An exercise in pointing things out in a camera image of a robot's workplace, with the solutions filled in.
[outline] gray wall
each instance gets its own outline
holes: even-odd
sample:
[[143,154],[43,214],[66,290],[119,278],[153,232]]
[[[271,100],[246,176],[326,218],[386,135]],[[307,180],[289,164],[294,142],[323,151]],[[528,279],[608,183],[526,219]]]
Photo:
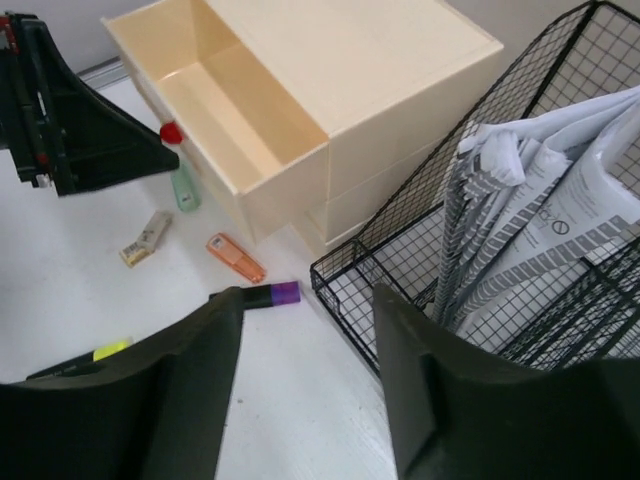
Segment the gray wall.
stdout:
[[152,0],[3,0],[2,10],[34,13],[47,22],[69,66],[85,70],[117,55],[100,23],[102,17],[130,12]]

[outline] marker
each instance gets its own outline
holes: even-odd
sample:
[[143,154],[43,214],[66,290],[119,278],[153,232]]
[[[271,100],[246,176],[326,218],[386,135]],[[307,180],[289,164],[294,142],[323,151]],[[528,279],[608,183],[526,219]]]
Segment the marker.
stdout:
[[[216,295],[217,293],[209,295],[209,300]],[[245,310],[300,303],[300,287],[298,282],[286,282],[243,288],[242,300]]]
[[119,342],[110,343],[109,345],[100,347],[97,350],[93,350],[92,352],[85,353],[84,355],[79,355],[75,358],[72,358],[71,360],[67,360],[65,362],[54,365],[53,367],[45,368],[44,370],[33,373],[27,377],[27,380],[47,377],[49,375],[66,375],[73,372],[78,367],[82,367],[84,365],[102,360],[103,358],[110,357],[111,355],[124,350],[132,344],[132,338],[125,338],[124,340],[120,340]]

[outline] table surface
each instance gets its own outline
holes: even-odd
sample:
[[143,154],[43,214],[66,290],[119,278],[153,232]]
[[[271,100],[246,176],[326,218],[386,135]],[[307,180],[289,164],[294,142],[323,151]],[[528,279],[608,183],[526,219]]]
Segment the table surface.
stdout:
[[[129,81],[102,93],[159,128]],[[59,199],[20,183],[8,151],[0,186],[1,382],[140,341],[209,293],[246,285],[204,248],[220,231],[241,236],[203,188],[191,214],[177,210],[166,174]],[[161,209],[175,212],[173,224],[151,257],[127,268],[119,250]],[[249,250],[269,282],[301,281],[303,300],[246,313],[216,478],[395,478],[381,386],[311,291],[311,253],[290,227]]]

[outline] black marker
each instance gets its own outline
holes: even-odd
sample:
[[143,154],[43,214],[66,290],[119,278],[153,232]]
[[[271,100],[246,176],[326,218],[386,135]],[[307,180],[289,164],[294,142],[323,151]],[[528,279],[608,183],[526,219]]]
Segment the black marker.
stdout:
[[[209,295],[209,300],[215,298],[216,295],[217,293]],[[245,310],[299,303],[300,287],[298,286],[298,282],[286,282],[243,288],[242,300]]]

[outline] black mesh basket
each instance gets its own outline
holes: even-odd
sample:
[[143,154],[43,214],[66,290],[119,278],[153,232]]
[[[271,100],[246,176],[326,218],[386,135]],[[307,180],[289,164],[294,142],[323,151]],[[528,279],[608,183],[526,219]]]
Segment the black mesh basket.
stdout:
[[[479,123],[536,116],[637,85],[640,19],[609,2],[567,12],[533,41],[353,239],[311,266],[318,298],[374,370],[373,285],[389,285],[420,311],[434,300],[443,191],[460,139]],[[639,160],[637,141],[610,173],[640,194]],[[595,356],[640,356],[633,293],[640,275],[639,234],[635,225],[587,258],[518,285],[465,338],[545,369]]]

